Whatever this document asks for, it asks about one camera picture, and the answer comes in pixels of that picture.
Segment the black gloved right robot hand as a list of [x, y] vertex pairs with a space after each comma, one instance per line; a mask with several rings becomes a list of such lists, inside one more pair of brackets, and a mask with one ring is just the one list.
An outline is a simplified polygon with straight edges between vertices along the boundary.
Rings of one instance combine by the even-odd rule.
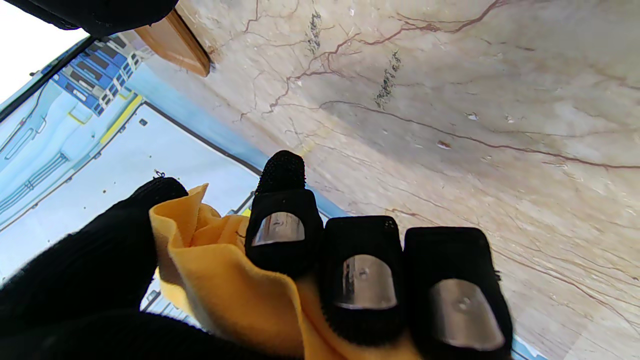
[[103, 38], [151, 26], [166, 18], [176, 0], [9, 0], [23, 12], [61, 30], [83, 29]]

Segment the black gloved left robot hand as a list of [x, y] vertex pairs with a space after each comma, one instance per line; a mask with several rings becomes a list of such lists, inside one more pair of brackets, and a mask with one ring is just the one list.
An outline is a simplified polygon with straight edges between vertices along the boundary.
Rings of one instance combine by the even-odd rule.
[[1, 287], [3, 360], [510, 360], [485, 233], [320, 217], [302, 157], [250, 215], [158, 176]]

